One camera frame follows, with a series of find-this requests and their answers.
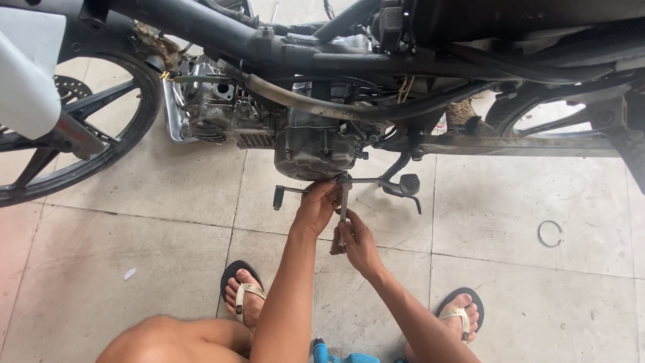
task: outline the paper scrap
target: paper scrap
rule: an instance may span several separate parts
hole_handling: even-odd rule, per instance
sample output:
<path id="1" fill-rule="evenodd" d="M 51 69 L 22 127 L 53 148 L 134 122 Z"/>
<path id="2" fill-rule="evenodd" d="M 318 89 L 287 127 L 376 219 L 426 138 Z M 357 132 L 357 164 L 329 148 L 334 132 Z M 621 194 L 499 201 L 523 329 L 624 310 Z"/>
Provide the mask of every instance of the paper scrap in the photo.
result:
<path id="1" fill-rule="evenodd" d="M 130 277 L 132 277 L 132 275 L 134 275 L 136 271 L 137 269 L 129 269 L 128 272 L 125 273 L 125 276 L 123 276 L 125 278 L 124 281 L 127 281 Z"/>

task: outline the hand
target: hand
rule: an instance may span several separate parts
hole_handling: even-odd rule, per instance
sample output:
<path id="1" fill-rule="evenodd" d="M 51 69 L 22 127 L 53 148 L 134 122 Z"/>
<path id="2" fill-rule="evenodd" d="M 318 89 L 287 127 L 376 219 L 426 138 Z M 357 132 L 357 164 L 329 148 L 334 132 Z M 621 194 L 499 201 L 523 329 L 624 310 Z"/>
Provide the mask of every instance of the hand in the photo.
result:
<path id="1" fill-rule="evenodd" d="M 379 257 L 379 250 L 374 243 L 372 231 L 352 210 L 347 210 L 350 222 L 339 222 L 333 230 L 331 254 L 338 254 L 338 242 L 342 237 L 347 250 L 347 259 L 366 279 L 370 279 L 385 270 Z"/>
<path id="2" fill-rule="evenodd" d="M 342 188 L 334 179 L 315 181 L 304 190 L 292 230 L 312 232 L 317 238 L 329 224 L 334 210 L 341 205 Z"/>

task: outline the foot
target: foot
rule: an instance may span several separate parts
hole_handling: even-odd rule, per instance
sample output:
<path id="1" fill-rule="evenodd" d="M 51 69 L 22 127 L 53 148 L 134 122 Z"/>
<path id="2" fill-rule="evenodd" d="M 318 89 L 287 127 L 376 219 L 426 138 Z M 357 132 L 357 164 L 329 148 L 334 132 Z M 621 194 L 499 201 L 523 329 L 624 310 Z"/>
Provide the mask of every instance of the foot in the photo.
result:
<path id="1" fill-rule="evenodd" d="M 251 276 L 251 274 L 245 269 L 237 270 L 235 274 L 237 279 L 242 284 L 252 284 L 261 289 L 260 284 Z M 235 281 L 234 278 L 228 279 L 228 286 L 226 286 L 226 310 L 234 317 L 237 318 L 235 314 L 235 300 L 237 299 L 237 291 L 240 288 L 240 284 Z M 260 311 L 264 305 L 264 299 L 257 296 L 254 293 L 245 292 L 244 296 L 244 326 L 247 328 L 255 328 L 257 325 L 257 320 L 260 318 Z"/>
<path id="2" fill-rule="evenodd" d="M 466 314 L 468 315 L 468 321 L 470 323 L 470 332 L 468 334 L 468 342 L 472 342 L 475 340 L 477 337 L 477 333 L 475 333 L 475 330 L 477 329 L 477 320 L 479 319 L 479 313 L 477 312 L 477 305 L 473 304 L 473 298 L 470 297 L 469 294 L 459 294 L 457 297 L 455 297 L 454 300 L 449 302 L 446 306 L 444 306 L 443 310 L 441 310 L 441 313 L 447 310 L 452 310 L 452 309 L 464 309 L 466 311 Z M 461 333 L 462 333 L 462 324 L 461 324 L 461 316 L 453 316 L 444 320 L 441 320 L 443 324 L 446 324 L 448 329 L 450 331 L 455 333 L 455 336 L 461 340 Z"/>

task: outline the black flip-flop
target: black flip-flop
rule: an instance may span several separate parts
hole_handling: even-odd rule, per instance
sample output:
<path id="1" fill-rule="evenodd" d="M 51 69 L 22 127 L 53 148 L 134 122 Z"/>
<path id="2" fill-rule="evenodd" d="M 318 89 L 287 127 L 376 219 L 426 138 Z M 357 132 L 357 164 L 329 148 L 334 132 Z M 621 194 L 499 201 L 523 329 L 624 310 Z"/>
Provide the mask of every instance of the black flip-flop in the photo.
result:
<path id="1" fill-rule="evenodd" d="M 260 288 L 264 291 L 264 286 L 262 285 L 262 281 L 260 280 L 260 276 L 257 275 L 255 270 L 251 267 L 251 265 L 248 264 L 246 261 L 242 260 L 237 260 L 232 262 L 228 267 L 224 270 L 224 273 L 222 274 L 222 280 L 219 282 L 219 289 L 220 289 L 220 294 L 222 295 L 222 299 L 224 302 L 226 302 L 226 286 L 228 285 L 228 279 L 231 277 L 237 281 L 238 284 L 241 284 L 241 282 L 237 279 L 237 271 L 240 269 L 245 269 L 247 270 L 251 276 L 257 281 L 258 284 L 260 284 Z"/>
<path id="2" fill-rule="evenodd" d="M 477 305 L 477 312 L 479 313 L 479 319 L 477 319 L 477 329 L 475 329 L 475 333 L 476 333 L 482 328 L 482 324 L 484 323 L 484 304 L 482 303 L 482 300 L 479 298 L 479 295 L 475 292 L 475 290 L 470 289 L 469 287 L 460 287 L 455 291 L 451 292 L 441 302 L 441 304 L 439 304 L 439 308 L 437 309 L 437 313 L 435 314 L 435 316 L 439 317 L 443 308 L 446 307 L 446 305 L 448 305 L 448 303 L 450 303 L 452 300 L 455 300 L 457 295 L 461 295 L 461 294 L 469 294 L 470 297 L 473 298 L 473 303 Z"/>

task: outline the flip-flop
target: flip-flop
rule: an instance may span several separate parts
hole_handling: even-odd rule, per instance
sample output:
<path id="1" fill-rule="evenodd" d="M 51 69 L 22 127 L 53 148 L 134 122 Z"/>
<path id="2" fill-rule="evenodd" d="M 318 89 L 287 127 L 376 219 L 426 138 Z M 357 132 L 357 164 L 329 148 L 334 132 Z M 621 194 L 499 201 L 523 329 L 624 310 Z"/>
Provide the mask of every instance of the flip-flop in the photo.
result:
<path id="1" fill-rule="evenodd" d="M 484 323 L 484 304 L 482 303 L 482 300 L 479 298 L 479 295 L 475 292 L 475 290 L 470 289 L 468 287 L 460 287 L 456 289 L 455 291 L 451 292 L 439 305 L 439 308 L 437 309 L 437 313 L 435 316 L 439 318 L 439 320 L 444 320 L 447 318 L 451 318 L 453 316 L 460 316 L 461 317 L 461 341 L 465 343 L 468 342 L 468 335 L 470 334 L 470 321 L 468 320 L 468 314 L 466 314 L 466 311 L 464 309 L 451 309 L 448 311 L 444 311 L 442 314 L 441 311 L 443 310 L 448 303 L 450 303 L 452 300 L 455 300 L 457 295 L 461 294 L 469 294 L 470 297 L 473 298 L 473 303 L 477 305 L 477 312 L 479 313 L 479 319 L 477 319 L 477 329 L 475 329 L 475 333 L 478 332 L 482 324 Z"/>
<path id="2" fill-rule="evenodd" d="M 245 269 L 251 274 L 251 277 L 253 277 L 255 281 L 260 284 L 259 289 L 252 284 L 240 284 L 240 281 L 237 279 L 236 275 L 237 271 L 241 269 Z M 237 321 L 241 324 L 244 324 L 244 316 L 242 314 L 244 305 L 244 293 L 253 293 L 261 297 L 262 299 L 266 299 L 266 294 L 263 291 L 264 286 L 262 285 L 262 281 L 260 281 L 260 277 L 251 267 L 251 265 L 242 260 L 234 261 L 224 270 L 224 273 L 222 274 L 222 280 L 219 283 L 220 294 L 222 295 L 224 303 L 226 303 L 226 286 L 228 285 L 228 280 L 231 277 L 234 278 L 238 284 L 240 284 L 240 288 L 237 290 L 237 299 L 235 299 L 235 314 L 237 315 Z"/>

